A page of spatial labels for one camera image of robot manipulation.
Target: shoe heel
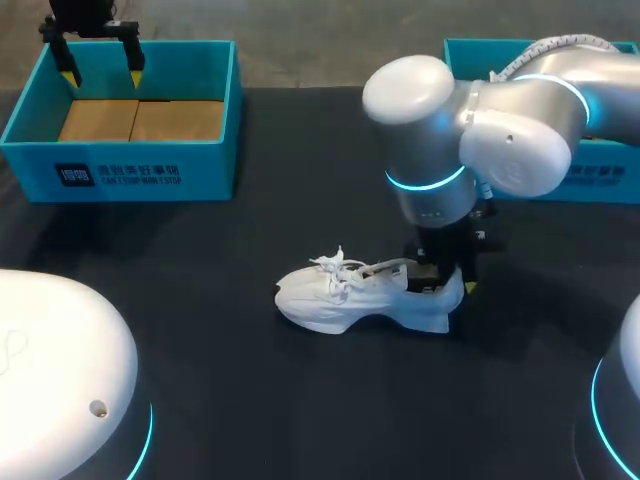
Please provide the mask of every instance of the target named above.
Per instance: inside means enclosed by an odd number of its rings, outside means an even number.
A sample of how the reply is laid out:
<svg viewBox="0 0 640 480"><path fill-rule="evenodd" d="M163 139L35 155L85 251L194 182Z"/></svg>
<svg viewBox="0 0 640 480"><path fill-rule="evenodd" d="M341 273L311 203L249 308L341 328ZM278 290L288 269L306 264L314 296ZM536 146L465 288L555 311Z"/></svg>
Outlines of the shoe heel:
<svg viewBox="0 0 640 480"><path fill-rule="evenodd" d="M449 333L449 315L446 313L398 312L391 318L410 330L425 333Z"/></svg>

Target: brown cardboard box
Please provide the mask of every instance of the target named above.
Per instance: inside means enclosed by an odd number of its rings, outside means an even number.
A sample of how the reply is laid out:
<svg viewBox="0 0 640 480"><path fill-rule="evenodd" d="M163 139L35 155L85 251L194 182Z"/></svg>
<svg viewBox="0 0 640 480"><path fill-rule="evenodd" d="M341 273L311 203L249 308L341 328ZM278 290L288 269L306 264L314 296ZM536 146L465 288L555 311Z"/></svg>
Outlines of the brown cardboard box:
<svg viewBox="0 0 640 480"><path fill-rule="evenodd" d="M59 142L128 142L137 100L74 100Z"/></svg>
<svg viewBox="0 0 640 480"><path fill-rule="evenodd" d="M223 102L140 102L131 141L212 142L220 139L223 118Z"/></svg>

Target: white dome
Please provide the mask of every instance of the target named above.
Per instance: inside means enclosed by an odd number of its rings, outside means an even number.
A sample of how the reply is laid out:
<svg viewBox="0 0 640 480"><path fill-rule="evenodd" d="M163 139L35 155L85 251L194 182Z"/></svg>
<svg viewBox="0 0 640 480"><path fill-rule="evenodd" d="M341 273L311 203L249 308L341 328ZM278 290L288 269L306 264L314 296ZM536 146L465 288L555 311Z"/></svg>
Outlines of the white dome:
<svg viewBox="0 0 640 480"><path fill-rule="evenodd" d="M0 478L59 479L107 441L136 385L118 311L61 277L0 270Z"/></svg>
<svg viewBox="0 0 640 480"><path fill-rule="evenodd" d="M362 103L379 123L399 125L424 118L447 101L455 80L440 59L403 57L386 64L364 86Z"/></svg>

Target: logo on box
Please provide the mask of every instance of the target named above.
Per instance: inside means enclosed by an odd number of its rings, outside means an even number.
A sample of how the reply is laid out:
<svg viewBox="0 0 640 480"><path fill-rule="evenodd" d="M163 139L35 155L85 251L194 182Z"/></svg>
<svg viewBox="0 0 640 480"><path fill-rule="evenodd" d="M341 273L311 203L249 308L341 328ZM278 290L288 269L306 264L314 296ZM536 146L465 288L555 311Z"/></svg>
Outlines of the logo on box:
<svg viewBox="0 0 640 480"><path fill-rule="evenodd" d="M84 163L56 163L56 172L65 187L95 187L93 177Z"/></svg>

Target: robotic arm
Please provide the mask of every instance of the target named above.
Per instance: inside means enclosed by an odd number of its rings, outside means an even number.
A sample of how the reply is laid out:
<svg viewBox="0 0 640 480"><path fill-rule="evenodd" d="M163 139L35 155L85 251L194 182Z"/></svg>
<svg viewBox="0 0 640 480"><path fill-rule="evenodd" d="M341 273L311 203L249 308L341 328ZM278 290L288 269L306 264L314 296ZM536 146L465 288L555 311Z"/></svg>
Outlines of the robotic arm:
<svg viewBox="0 0 640 480"><path fill-rule="evenodd" d="M522 197L554 190L585 135L640 144L640 57L589 35L536 42L490 82L429 56L366 83L364 110L402 211L446 281L475 281L476 177Z"/></svg>

